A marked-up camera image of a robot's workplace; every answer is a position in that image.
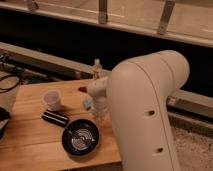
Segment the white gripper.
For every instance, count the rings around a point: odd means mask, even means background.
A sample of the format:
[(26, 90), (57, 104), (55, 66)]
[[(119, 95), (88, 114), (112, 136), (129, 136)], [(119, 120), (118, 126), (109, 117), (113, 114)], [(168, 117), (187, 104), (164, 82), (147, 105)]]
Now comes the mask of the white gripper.
[(106, 114), (108, 113), (106, 98), (94, 98), (91, 112), (95, 116), (98, 125), (101, 126), (103, 124)]

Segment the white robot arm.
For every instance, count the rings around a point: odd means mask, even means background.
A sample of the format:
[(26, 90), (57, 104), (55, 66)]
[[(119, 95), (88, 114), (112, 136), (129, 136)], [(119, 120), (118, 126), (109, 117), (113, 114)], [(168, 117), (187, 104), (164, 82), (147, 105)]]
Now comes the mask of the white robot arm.
[(125, 60), (88, 85), (93, 113), (111, 115), (124, 171), (180, 171), (166, 101), (188, 77), (186, 58), (164, 50)]

